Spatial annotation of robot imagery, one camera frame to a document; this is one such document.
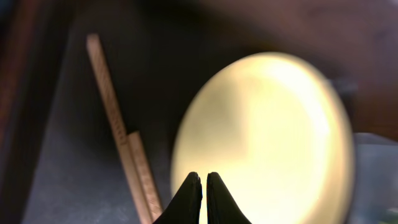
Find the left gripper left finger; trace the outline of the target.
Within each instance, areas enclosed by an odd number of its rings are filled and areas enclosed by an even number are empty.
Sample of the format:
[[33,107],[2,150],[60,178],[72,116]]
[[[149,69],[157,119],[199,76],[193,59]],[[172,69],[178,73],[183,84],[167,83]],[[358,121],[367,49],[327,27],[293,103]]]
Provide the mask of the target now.
[[202,198],[200,177],[190,172],[154,224],[199,224]]

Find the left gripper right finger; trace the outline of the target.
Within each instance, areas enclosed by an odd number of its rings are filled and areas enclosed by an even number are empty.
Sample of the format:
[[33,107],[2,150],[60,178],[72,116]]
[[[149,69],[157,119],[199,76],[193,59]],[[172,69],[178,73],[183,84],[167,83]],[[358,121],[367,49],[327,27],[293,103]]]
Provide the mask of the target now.
[[208,224],[251,224],[217,172],[207,176],[206,204]]

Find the wooden chopstick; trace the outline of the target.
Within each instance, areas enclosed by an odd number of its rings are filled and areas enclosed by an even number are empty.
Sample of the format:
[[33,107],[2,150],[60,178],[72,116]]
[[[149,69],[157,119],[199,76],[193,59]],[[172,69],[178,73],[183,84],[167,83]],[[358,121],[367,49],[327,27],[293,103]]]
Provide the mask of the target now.
[[123,165],[123,170],[129,185],[132,199],[141,223],[152,223],[152,216],[146,202],[146,197],[140,183],[134,158],[131,154],[127,132],[119,109],[116,92],[111,81],[111,75],[106,57],[97,34],[90,34],[86,38],[86,49],[96,78],[103,106],[108,117],[113,139]]
[[149,213],[147,223],[154,223],[162,214],[163,208],[139,131],[129,134],[128,140],[144,197],[144,207]]

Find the yellow plate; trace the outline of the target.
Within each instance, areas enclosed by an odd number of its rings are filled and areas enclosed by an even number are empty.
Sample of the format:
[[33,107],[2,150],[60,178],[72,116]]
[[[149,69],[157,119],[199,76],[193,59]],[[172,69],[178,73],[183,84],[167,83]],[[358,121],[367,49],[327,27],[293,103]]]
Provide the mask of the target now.
[[190,172],[218,173],[251,223],[343,223],[354,185],[348,115],[307,61],[244,57],[211,77],[182,119],[173,194]]

